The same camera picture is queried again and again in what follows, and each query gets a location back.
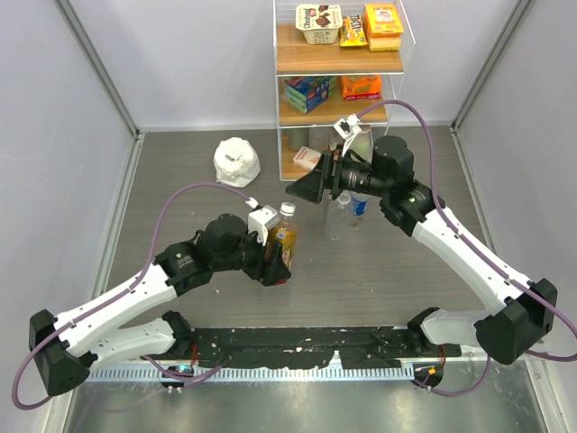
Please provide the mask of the clear Pepsi bottle blue label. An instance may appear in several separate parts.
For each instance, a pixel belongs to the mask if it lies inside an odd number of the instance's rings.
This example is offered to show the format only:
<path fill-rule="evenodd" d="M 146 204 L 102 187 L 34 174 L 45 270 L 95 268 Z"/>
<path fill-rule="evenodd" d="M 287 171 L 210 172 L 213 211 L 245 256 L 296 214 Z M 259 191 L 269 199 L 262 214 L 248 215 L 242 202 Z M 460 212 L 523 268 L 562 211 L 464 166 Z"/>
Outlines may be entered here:
<path fill-rule="evenodd" d="M 357 193 L 357 192 L 352 192 L 351 195 L 352 195 L 351 226 L 358 226 L 359 224 L 361 224 L 364 221 L 364 217 L 365 217 L 371 196 L 366 195 L 366 194 Z"/>

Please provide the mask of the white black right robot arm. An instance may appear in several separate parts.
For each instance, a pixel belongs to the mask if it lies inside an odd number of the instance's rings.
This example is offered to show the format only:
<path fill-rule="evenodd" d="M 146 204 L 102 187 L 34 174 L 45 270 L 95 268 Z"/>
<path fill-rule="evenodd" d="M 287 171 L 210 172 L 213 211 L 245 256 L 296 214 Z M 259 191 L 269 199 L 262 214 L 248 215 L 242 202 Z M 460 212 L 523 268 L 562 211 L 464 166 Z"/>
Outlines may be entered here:
<path fill-rule="evenodd" d="M 397 136 L 373 145 L 369 162 L 341 151 L 322 153 L 315 168 L 290 183 L 289 195 L 310 203 L 349 191 L 378 198 L 380 211 L 407 236 L 439 256 L 481 301 L 480 311 L 429 308 L 408 322 L 408 348 L 430 355 L 439 345 L 477 346 L 509 365 L 548 334 L 557 289 L 548 280 L 533 282 L 514 271 L 461 225 L 432 190 L 415 180 L 414 155 Z"/>

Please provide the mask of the small clear bottle blue cap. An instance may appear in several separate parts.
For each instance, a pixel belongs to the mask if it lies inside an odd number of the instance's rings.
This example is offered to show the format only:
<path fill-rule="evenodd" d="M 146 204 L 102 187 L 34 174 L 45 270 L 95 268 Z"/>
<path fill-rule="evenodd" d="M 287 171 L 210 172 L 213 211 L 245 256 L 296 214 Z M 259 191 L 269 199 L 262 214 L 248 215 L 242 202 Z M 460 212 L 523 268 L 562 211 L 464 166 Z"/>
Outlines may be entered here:
<path fill-rule="evenodd" d="M 348 226 L 351 217 L 351 200 L 351 194 L 343 191 L 328 204 L 325 216 L 325 235 L 328 239 L 338 240 Z"/>

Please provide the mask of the amber drink bottle red label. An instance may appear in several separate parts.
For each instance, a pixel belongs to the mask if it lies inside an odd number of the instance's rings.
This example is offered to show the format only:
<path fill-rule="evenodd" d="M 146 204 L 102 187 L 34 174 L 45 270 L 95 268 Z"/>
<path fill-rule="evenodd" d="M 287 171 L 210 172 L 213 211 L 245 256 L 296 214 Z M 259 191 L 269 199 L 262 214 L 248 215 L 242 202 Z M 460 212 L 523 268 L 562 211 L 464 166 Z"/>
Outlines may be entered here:
<path fill-rule="evenodd" d="M 282 260 L 291 269 L 292 260 L 295 252 L 297 241 L 297 227 L 294 216 L 283 216 L 279 212 L 279 222 L 269 231 L 267 246 L 273 240 L 278 240 L 282 244 Z"/>

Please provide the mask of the white amber bottle cap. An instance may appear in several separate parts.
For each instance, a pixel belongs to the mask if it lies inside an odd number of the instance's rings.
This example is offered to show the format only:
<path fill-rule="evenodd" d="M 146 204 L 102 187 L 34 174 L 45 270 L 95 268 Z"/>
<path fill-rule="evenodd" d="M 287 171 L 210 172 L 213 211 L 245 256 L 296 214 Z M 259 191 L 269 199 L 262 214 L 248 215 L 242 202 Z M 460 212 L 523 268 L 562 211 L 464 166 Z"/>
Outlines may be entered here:
<path fill-rule="evenodd" d="M 282 202 L 279 212 L 285 217 L 293 217 L 296 212 L 296 205 L 292 202 Z"/>

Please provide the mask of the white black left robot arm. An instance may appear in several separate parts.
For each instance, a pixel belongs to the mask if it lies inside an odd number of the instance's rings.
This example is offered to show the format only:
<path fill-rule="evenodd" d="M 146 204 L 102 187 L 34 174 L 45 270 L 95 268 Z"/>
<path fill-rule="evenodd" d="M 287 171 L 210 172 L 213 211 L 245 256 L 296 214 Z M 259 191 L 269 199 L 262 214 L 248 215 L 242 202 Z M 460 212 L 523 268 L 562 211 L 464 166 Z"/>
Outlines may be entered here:
<path fill-rule="evenodd" d="M 269 206 L 252 211 L 246 220 L 222 214 L 105 294 L 58 315 L 46 309 L 34 314 L 29 347 L 47 394 L 69 392 L 96 370 L 125 359 L 186 357 L 194 334 L 179 313 L 169 311 L 138 327 L 124 323 L 209 283 L 217 272 L 241 271 L 265 287 L 286 281 L 291 273 L 280 245 L 266 245 L 278 222 L 278 211 Z"/>

